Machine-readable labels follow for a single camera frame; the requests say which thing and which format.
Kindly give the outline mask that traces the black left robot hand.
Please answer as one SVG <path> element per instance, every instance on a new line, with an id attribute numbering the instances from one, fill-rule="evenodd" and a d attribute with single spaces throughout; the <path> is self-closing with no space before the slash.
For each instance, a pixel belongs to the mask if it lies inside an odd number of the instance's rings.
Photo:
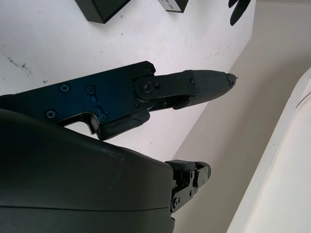
<path id="1" fill-rule="evenodd" d="M 228 7 L 231 8 L 234 5 L 235 9 L 232 12 L 230 17 L 230 25 L 233 26 L 237 23 L 237 21 L 242 17 L 244 12 L 246 11 L 248 5 L 250 4 L 251 0 L 229 0 Z"/>

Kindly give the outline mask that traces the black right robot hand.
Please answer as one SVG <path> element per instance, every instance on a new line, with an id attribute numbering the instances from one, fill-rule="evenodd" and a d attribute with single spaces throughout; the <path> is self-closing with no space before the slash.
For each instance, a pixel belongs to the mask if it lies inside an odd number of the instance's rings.
<path id="1" fill-rule="evenodd" d="M 207 183 L 210 165 L 161 162 L 107 140 L 152 111 L 219 98 L 237 77 L 155 71 L 144 61 L 1 96 L 1 232 L 173 232 L 172 213 Z"/>

